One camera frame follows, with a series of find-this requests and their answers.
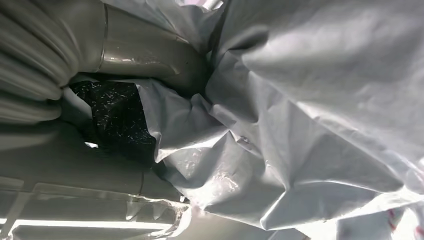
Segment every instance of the glittery black material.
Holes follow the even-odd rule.
[[[156,140],[147,130],[143,105],[134,83],[81,81],[69,87],[91,107],[94,131],[85,129],[84,132],[94,132],[96,144],[148,168],[154,164]]]

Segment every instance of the fluorescent light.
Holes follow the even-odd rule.
[[[6,220],[5,218],[0,218],[0,224],[6,223]],[[55,221],[18,219],[14,223],[14,226],[163,230],[169,229],[172,224],[136,221]]]

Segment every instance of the white plastic sheet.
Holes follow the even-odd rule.
[[[265,230],[421,201],[423,18],[420,0],[232,0],[168,18],[198,50],[215,43],[214,72],[207,101],[137,83],[156,161],[202,209]]]

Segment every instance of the flexible duct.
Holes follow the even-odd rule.
[[[153,77],[182,95],[206,85],[178,35],[99,0],[0,0],[0,123],[56,119],[77,72]]]

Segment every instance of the crumpled plastic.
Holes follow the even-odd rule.
[[[155,161],[180,192],[265,230],[423,200],[422,1],[221,9],[205,98],[136,83]]]
[[[421,201],[368,215],[305,224],[297,230],[321,240],[422,240],[423,210]]]

